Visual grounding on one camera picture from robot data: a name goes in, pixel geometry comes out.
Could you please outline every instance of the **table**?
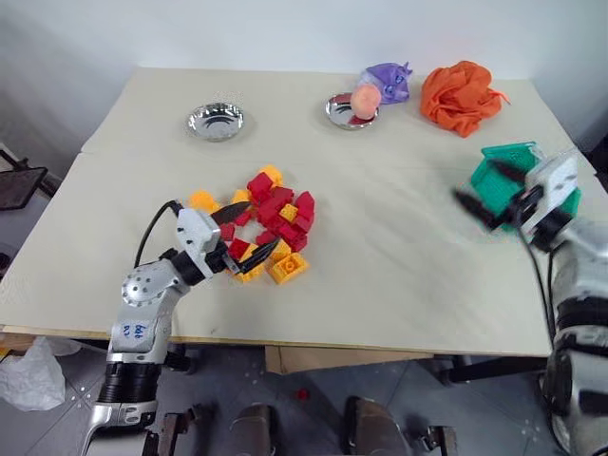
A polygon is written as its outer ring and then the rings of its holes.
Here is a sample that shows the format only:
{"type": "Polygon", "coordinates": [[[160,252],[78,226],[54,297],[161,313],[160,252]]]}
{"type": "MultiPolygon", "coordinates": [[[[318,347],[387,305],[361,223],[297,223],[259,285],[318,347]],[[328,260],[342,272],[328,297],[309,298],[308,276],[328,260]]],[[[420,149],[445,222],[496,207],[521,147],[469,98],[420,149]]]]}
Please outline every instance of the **table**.
{"type": "MultiPolygon", "coordinates": [[[[545,356],[549,344],[532,267],[514,236],[486,233],[452,200],[483,146],[535,140],[547,155],[572,142],[527,81],[495,81],[506,105],[468,139],[406,104],[361,131],[323,110],[356,76],[140,68],[83,147],[0,285],[13,333],[104,336],[143,230],[166,200],[205,189],[227,201],[261,166],[310,190],[317,217],[311,269],[277,287],[221,274],[179,304],[176,340],[433,353],[545,356]],[[236,103],[246,124],[228,142],[188,136],[185,117],[236,103]]],[[[608,198],[581,156],[579,213],[604,222],[608,198]]],[[[166,216],[144,252],[176,245],[166,216]]]]}

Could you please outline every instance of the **green plastic basket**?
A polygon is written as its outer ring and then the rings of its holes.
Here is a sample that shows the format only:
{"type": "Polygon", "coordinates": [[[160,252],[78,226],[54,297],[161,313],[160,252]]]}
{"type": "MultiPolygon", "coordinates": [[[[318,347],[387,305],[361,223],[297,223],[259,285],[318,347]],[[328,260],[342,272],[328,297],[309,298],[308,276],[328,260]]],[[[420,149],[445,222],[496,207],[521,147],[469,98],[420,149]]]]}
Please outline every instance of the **green plastic basket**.
{"type": "MultiPolygon", "coordinates": [[[[540,158],[535,153],[536,143],[519,142],[515,144],[484,147],[484,159],[471,176],[471,185],[484,203],[484,206],[494,215],[499,216],[508,206],[511,198],[523,190],[523,185],[510,180],[499,173],[488,162],[497,159],[509,162],[524,171],[531,170],[540,158]]],[[[581,191],[577,188],[561,205],[561,210],[572,217],[579,210],[581,191]]]]}

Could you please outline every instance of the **floor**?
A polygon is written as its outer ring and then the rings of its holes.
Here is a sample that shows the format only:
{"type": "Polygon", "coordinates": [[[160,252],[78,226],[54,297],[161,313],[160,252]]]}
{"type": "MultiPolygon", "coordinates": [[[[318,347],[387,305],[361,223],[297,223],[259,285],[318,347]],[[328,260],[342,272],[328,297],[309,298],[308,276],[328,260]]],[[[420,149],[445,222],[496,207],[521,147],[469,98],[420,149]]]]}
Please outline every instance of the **floor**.
{"type": "MultiPolygon", "coordinates": [[[[388,406],[402,429],[455,427],[461,456],[561,454],[546,426],[533,376],[445,387],[429,373],[438,363],[432,360],[280,376],[265,371],[261,348],[206,347],[189,354],[198,358],[199,369],[191,375],[163,371],[158,416],[193,404],[215,405],[217,412],[210,426],[179,438],[177,455],[220,455],[230,422],[253,402],[276,408],[280,454],[341,454],[340,418],[353,394],[388,406]],[[300,389],[309,392],[308,400],[297,398],[300,389]]],[[[59,361],[66,377],[66,402],[61,406],[21,412],[0,400],[0,454],[78,454],[90,406],[101,387],[105,355],[81,350],[59,361]]]]}

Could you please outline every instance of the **silver bowl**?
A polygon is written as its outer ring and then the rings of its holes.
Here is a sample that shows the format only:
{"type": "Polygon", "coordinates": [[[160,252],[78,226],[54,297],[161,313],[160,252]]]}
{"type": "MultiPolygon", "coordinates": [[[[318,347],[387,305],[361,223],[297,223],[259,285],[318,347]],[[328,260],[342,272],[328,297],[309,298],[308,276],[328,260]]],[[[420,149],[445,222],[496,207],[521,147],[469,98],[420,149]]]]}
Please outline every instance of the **silver bowl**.
{"type": "Polygon", "coordinates": [[[243,127],[243,112],[234,104],[210,103],[192,111],[186,126],[193,135],[218,143],[239,132],[243,127]]]}
{"type": "Polygon", "coordinates": [[[359,119],[352,112],[351,93],[338,93],[333,95],[325,104],[325,112],[333,124],[345,130],[359,130],[365,128],[378,117],[378,109],[373,114],[373,117],[368,120],[359,119]]]}

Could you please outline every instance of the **orange cloth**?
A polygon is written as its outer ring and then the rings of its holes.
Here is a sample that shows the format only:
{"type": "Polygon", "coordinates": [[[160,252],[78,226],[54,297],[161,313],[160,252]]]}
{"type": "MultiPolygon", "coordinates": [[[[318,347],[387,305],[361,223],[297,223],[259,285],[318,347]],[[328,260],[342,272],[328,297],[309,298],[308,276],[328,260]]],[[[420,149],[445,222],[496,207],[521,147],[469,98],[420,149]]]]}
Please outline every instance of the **orange cloth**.
{"type": "Polygon", "coordinates": [[[501,110],[501,97],[508,102],[506,95],[488,87],[491,81],[490,72],[473,62],[437,68],[422,86],[420,111],[466,138],[479,128],[482,119],[501,110]]]}

